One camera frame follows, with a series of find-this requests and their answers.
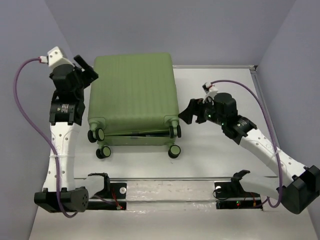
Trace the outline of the green hardshell suitcase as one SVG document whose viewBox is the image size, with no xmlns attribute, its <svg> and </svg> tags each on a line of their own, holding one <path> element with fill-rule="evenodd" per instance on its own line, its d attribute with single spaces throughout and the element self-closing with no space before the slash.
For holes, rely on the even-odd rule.
<svg viewBox="0 0 320 240">
<path fill-rule="evenodd" d="M 172 57 L 167 52 L 98 56 L 98 79 L 90 87 L 87 138 L 96 156 L 112 146 L 167 146 L 179 157 L 182 136 Z"/>
</svg>

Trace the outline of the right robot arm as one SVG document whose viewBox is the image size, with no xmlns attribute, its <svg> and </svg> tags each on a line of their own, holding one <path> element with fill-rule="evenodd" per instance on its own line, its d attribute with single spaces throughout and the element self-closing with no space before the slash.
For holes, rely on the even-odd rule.
<svg viewBox="0 0 320 240">
<path fill-rule="evenodd" d="M 218 93 L 207 99 L 191 99 L 178 117 L 190 125 L 207 121 L 221 127 L 224 135 L 248 150 L 264 163 L 277 178 L 257 176 L 249 170 L 233 174 L 230 190 L 235 196 L 257 193 L 280 203 L 291 213 L 300 214 L 320 195 L 320 170 L 294 160 L 273 146 L 260 129 L 248 118 L 239 115 L 236 100 L 229 93 Z"/>
</svg>

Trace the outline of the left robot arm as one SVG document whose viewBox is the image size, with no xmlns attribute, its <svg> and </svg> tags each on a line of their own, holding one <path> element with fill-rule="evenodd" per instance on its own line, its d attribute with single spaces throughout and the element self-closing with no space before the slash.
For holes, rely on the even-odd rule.
<svg viewBox="0 0 320 240">
<path fill-rule="evenodd" d="M 49 213 L 62 213 L 73 218 L 83 213 L 95 194 L 104 198 L 110 194 L 107 173 L 90 173 L 77 185 L 74 176 L 77 138 L 85 111 L 84 90 L 98 78 L 87 62 L 76 55 L 75 62 L 63 56 L 48 55 L 52 72 L 49 77 L 55 90 L 49 110 L 51 148 L 49 166 L 42 190 L 34 194 L 34 203 Z"/>
</svg>

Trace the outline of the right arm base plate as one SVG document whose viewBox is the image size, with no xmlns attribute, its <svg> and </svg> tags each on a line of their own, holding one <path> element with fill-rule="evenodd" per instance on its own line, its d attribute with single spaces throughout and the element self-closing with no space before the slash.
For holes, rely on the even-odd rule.
<svg viewBox="0 0 320 240">
<path fill-rule="evenodd" d="M 245 192 L 231 181 L 215 182 L 212 196 L 217 210 L 263 209 L 258 193 Z"/>
</svg>

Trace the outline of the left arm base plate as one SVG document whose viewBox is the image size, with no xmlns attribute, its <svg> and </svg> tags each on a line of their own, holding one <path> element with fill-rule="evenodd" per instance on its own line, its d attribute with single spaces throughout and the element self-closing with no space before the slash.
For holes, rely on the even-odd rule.
<svg viewBox="0 0 320 240">
<path fill-rule="evenodd" d="M 111 182 L 110 190 L 103 189 L 95 193 L 87 202 L 91 211 L 125 211 L 127 209 L 127 183 Z"/>
</svg>

